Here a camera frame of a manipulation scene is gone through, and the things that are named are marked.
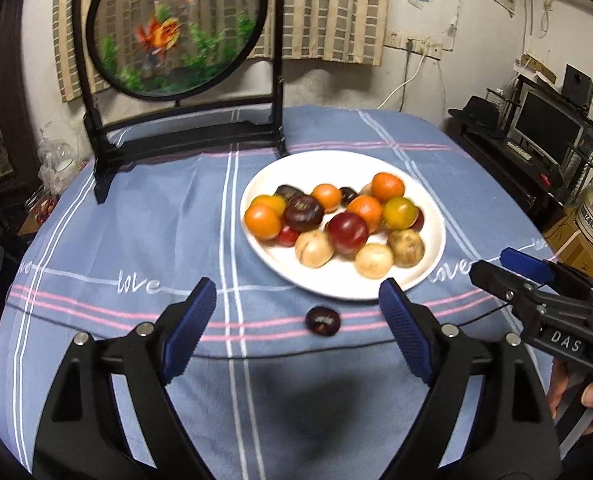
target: beige patterned curtain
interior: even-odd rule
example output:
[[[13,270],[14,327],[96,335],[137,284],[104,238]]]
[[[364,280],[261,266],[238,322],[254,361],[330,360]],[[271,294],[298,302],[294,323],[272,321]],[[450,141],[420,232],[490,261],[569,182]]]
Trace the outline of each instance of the beige patterned curtain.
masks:
[[[90,1],[83,0],[83,21]],[[97,37],[111,33],[122,38],[126,47],[118,49],[120,64],[131,62],[132,56],[142,56],[142,50],[135,44],[132,24],[134,20],[147,23],[152,9],[141,2],[148,1],[103,0],[99,6]],[[387,3],[388,0],[285,0],[284,59],[318,58],[381,65]],[[231,28],[228,23],[236,19],[238,10],[253,5],[253,0],[201,0],[189,12],[206,32],[212,33]],[[265,28],[250,57],[272,56],[274,11],[270,0]],[[54,0],[52,15],[58,82],[62,100],[66,102],[81,94],[72,40],[72,0]],[[191,44],[184,48],[192,53]],[[92,91],[107,88],[89,59],[86,66]]]

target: human hand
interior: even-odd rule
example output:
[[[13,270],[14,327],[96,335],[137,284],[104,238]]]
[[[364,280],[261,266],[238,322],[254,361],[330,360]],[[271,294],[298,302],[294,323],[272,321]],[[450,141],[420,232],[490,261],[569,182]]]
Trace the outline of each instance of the human hand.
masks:
[[[552,418],[557,415],[557,407],[561,403],[563,393],[568,388],[568,368],[566,363],[554,358],[552,361],[552,375],[550,377],[550,389],[547,392],[547,403],[550,407]],[[593,408],[593,383],[590,383],[581,397],[581,403],[586,408]],[[593,433],[593,421],[584,434]]]

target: speaker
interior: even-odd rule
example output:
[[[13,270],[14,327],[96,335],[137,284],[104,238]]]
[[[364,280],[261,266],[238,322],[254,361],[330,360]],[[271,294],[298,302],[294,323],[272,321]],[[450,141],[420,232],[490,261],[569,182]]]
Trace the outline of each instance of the speaker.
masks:
[[[568,65],[561,95],[577,107],[590,110],[593,96],[592,79],[574,66]]]

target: oval plate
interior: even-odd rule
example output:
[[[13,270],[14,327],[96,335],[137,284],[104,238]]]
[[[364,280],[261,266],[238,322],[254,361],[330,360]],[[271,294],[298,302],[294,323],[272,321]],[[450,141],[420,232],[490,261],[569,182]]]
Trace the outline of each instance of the oval plate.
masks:
[[[382,280],[363,278],[351,261],[334,256],[320,269],[302,266],[294,255],[294,248],[285,248],[272,243],[261,243],[245,227],[243,215],[254,197],[274,194],[281,184],[295,186],[311,192],[318,184],[333,184],[337,187],[350,186],[357,192],[381,172],[392,173],[405,183],[405,196],[423,209],[425,224],[421,238],[425,243],[425,255],[412,269],[392,267],[386,278],[394,278],[403,290],[407,290],[429,275],[437,266],[446,247],[446,227],[436,202],[425,188],[409,174],[394,166],[368,155],[353,152],[321,150],[297,153],[272,162],[257,173],[243,191],[241,198],[241,224],[248,242],[260,259],[286,280],[307,290],[342,300],[376,300]],[[322,226],[335,214],[327,214]],[[369,237],[368,242],[385,244],[386,232]]]

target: orange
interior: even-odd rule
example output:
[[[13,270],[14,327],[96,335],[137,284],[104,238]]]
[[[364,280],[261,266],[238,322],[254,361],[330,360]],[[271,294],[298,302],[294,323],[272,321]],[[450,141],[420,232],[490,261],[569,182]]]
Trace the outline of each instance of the orange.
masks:
[[[332,184],[319,184],[310,195],[318,200],[326,213],[331,213],[341,203],[341,190]]]
[[[253,204],[243,215],[248,231],[259,240],[272,240],[281,231],[281,220],[265,204]]]
[[[356,213],[363,218],[367,224],[370,234],[375,232],[381,225],[381,202],[373,196],[359,195],[346,209],[350,213]]]
[[[252,203],[250,205],[255,204],[264,204],[272,209],[276,216],[281,218],[283,216],[283,211],[286,210],[286,199],[279,195],[259,195],[252,199]]]
[[[405,184],[392,173],[377,173],[372,179],[372,195],[385,203],[405,194]]]
[[[414,203],[402,196],[395,196],[383,206],[383,221],[388,228],[405,231],[416,222],[419,210]]]

